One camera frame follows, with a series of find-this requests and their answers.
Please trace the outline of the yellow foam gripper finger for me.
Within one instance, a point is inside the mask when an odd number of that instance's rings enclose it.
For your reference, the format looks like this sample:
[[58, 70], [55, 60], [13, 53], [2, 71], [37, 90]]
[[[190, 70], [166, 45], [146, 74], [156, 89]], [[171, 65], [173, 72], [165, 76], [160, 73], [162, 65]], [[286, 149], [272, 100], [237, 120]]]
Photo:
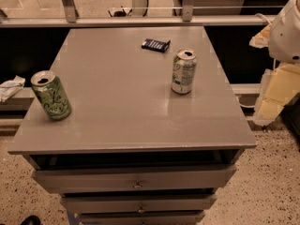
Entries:
[[258, 126], [274, 122], [284, 107], [299, 93], [299, 64], [280, 63], [274, 70], [267, 69], [262, 75], [253, 122]]

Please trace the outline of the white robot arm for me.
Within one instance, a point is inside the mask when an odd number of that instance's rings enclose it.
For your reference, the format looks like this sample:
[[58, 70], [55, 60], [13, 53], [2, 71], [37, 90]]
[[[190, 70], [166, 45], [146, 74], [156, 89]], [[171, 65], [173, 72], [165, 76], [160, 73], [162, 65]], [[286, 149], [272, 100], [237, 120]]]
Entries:
[[253, 122], [267, 126], [300, 93], [300, 8], [289, 0], [276, 18], [253, 37], [249, 45], [267, 47], [278, 67], [262, 75], [260, 94], [254, 106]]

